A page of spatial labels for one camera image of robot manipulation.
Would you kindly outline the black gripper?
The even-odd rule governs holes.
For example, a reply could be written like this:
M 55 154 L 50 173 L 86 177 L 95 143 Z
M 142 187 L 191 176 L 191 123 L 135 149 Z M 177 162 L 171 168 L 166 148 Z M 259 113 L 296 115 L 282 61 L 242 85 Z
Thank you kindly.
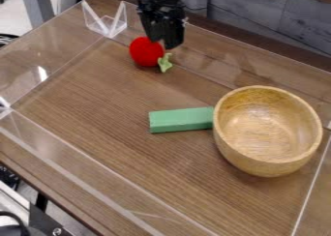
M 138 13 L 142 19 L 146 35 L 153 42 L 163 38 L 165 47 L 173 49 L 185 42 L 187 23 L 186 3 L 183 0 L 138 0 Z

